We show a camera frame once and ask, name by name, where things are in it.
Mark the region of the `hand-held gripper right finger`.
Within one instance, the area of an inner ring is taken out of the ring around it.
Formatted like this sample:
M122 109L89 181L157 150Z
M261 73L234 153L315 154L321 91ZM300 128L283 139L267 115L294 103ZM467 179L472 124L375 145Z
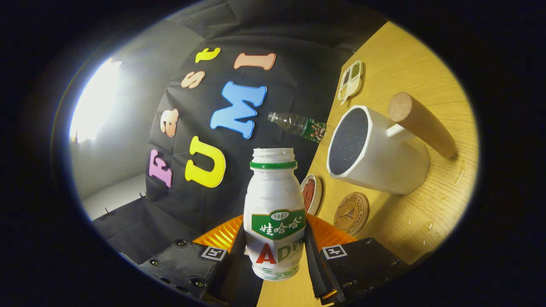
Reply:
M376 239L355 239L312 214L306 215L304 242L314 296L322 305L349 305L412 268Z

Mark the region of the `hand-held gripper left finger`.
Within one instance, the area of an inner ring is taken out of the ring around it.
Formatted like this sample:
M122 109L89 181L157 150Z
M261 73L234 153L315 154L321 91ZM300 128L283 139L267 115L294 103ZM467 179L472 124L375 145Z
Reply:
M254 307L261 293L244 254L243 217L197 239L176 239L139 264L145 274L179 295L211 307Z

